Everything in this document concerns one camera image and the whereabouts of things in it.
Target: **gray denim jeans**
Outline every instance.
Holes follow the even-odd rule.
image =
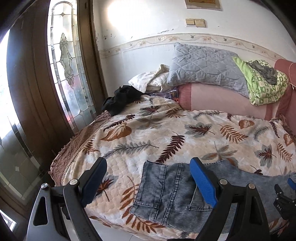
[[[242,171],[227,160],[204,165],[218,179],[224,178],[232,185],[245,187],[248,183],[255,184],[269,222],[280,218],[273,206],[276,199],[275,184],[279,184],[287,197],[295,198],[295,192],[287,184],[289,177],[296,181],[295,172],[286,176],[268,177]],[[141,184],[131,214],[166,227],[199,233],[212,209],[198,190],[190,174],[189,164],[167,166],[144,163]],[[232,204],[222,233],[229,232],[235,210],[236,204]]]

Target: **black cloth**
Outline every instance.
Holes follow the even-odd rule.
[[[267,81],[270,85],[276,85],[277,83],[277,71],[274,68],[268,66],[263,66],[259,64],[257,60],[247,63],[252,69],[258,71],[260,75]]]
[[[119,89],[114,92],[113,97],[108,97],[105,100],[102,111],[107,110],[111,116],[115,116],[119,114],[127,104],[139,100],[141,95],[144,95],[144,93],[132,86],[124,85],[119,87]]]

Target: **bolt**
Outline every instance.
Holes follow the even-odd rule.
[[[76,185],[77,182],[78,182],[77,179],[72,179],[72,180],[70,181],[70,185]]]
[[[47,184],[47,183],[42,183],[42,184],[41,184],[41,188],[42,188],[42,189],[46,189],[47,187],[48,187],[48,184]]]
[[[227,182],[226,179],[220,179],[220,183],[221,183],[222,185],[226,185],[228,182]]]
[[[253,183],[249,183],[249,188],[255,189],[255,185]]]

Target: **gray quilted pillow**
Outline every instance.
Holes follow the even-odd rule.
[[[168,84],[219,85],[249,97],[247,81],[233,56],[237,54],[227,50],[175,43]]]

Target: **white tile floor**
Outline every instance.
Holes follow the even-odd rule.
[[[66,218],[64,221],[71,241],[79,241],[71,221]],[[91,222],[103,241],[144,241],[128,232],[106,227],[97,220],[91,219]]]

